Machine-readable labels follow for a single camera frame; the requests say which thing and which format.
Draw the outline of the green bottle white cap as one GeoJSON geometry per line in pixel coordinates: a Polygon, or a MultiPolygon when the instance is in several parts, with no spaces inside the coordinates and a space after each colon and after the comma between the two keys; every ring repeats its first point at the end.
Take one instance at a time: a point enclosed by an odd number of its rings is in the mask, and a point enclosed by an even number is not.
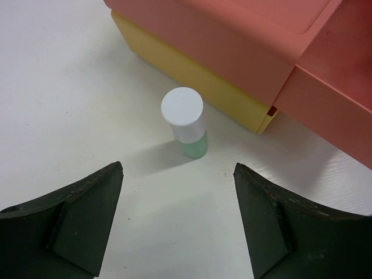
{"type": "Polygon", "coordinates": [[[208,151],[208,137],[200,94],[188,87],[174,88],[164,96],[160,109],[184,155],[203,157],[208,151]]]}

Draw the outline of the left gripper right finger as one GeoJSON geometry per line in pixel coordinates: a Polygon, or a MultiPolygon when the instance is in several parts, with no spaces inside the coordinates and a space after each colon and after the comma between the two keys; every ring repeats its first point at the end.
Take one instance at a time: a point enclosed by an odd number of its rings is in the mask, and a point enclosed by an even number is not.
{"type": "Polygon", "coordinates": [[[321,205],[243,164],[235,189],[255,278],[370,278],[371,217],[321,205]]]}

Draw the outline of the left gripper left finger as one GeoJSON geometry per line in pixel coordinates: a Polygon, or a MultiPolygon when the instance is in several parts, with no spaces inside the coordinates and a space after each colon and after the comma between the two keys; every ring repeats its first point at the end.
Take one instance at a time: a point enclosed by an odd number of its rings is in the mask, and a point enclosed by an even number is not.
{"type": "Polygon", "coordinates": [[[1,278],[96,278],[123,182],[120,162],[1,210],[1,278]]]}

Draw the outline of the red top drawer unit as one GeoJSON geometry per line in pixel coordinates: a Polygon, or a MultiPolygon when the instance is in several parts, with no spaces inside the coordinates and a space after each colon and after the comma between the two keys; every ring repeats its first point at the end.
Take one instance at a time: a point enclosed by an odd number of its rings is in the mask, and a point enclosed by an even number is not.
{"type": "Polygon", "coordinates": [[[370,1],[106,1],[371,166],[370,1]]]}

